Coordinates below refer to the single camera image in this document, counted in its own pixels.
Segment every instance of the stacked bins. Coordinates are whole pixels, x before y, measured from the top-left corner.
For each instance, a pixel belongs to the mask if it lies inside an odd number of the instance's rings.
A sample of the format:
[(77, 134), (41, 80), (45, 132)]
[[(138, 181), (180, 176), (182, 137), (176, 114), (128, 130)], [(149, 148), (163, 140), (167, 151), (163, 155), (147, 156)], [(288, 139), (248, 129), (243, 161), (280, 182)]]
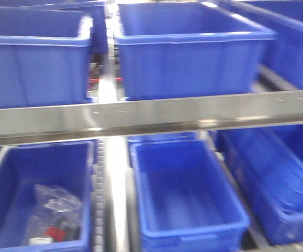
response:
[[(0, 163), (0, 252), (90, 251), (92, 142), (11, 148)], [(37, 204), (35, 185), (61, 186), (81, 202), (80, 237), (59, 243), (21, 246)]]
[(144, 251), (235, 251), (248, 218), (201, 140), (132, 147)]
[(115, 39), (132, 100), (246, 93), (274, 38), (204, 3), (121, 4), (119, 14)]
[(106, 0), (0, 0), (0, 6), (5, 7), (80, 11), (89, 14), (93, 19), (92, 42), (90, 47), (90, 53), (92, 54), (106, 53), (108, 51), (104, 10), (105, 3)]
[(272, 244), (303, 241), (303, 125), (219, 137), (225, 162)]
[(270, 41), (264, 64), (303, 89), (303, 1), (215, 1), (232, 12), (277, 32)]
[(0, 7), (0, 108), (86, 102), (91, 26), (82, 12)]

